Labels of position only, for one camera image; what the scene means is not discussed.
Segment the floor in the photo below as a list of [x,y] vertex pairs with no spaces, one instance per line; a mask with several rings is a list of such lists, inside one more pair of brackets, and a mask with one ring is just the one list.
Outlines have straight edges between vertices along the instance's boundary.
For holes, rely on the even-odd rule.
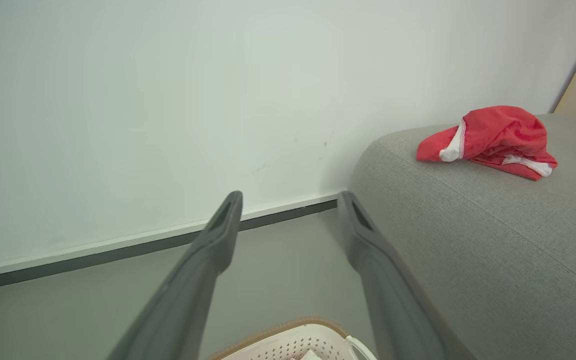
[[[240,232],[215,285],[199,358],[312,315],[374,352],[361,279],[340,235],[336,209]],[[105,359],[187,248],[0,287],[0,360]]]

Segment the white wall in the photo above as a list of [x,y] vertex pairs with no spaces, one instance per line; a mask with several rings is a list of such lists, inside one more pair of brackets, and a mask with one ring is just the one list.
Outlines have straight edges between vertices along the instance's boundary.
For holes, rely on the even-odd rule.
[[575,63],[575,0],[0,0],[0,264],[339,191]]

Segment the gray sofa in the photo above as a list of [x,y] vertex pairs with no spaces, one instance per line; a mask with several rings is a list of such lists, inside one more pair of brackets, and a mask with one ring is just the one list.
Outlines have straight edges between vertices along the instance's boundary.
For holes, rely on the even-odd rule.
[[576,360],[576,118],[538,117],[559,166],[537,182],[416,161],[419,142],[454,119],[377,139],[350,183],[480,360]]

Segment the red cloth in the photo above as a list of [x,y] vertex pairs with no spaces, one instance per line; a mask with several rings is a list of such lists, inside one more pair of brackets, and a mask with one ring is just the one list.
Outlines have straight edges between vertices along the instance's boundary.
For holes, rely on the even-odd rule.
[[539,180],[557,167],[555,158],[546,151],[546,143],[546,128],[536,116],[519,107],[499,105],[468,112],[459,126],[421,141],[416,159],[421,162],[469,159]]

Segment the dark baseboard strip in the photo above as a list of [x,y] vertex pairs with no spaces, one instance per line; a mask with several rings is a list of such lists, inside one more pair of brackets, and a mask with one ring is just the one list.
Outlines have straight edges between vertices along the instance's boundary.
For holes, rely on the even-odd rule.
[[[304,217],[306,215],[323,212],[325,210],[334,209],[336,207],[337,207],[337,201],[332,200],[322,203],[315,203],[314,205],[309,205],[305,207],[299,207],[297,209],[277,212],[276,214],[270,214],[258,218],[247,219],[241,222],[239,230],[244,231],[259,228],[261,226],[271,225],[290,219]],[[93,267],[95,265],[114,262],[115,260],[132,258],[133,256],[154,253],[155,251],[190,244],[197,237],[198,234],[199,231],[196,231],[191,232],[189,234],[167,237],[166,239],[151,241],[148,243],[136,244],[133,246],[118,248],[116,250],[94,253],[93,255],[87,255],[82,257],[76,257],[74,259],[53,262],[51,264],[20,269],[17,271],[11,271],[7,273],[0,273],[0,287],[4,285],[21,283],[22,281],[43,278],[44,276],[60,274],[62,272],[75,271],[77,269],[83,269],[87,267]]]

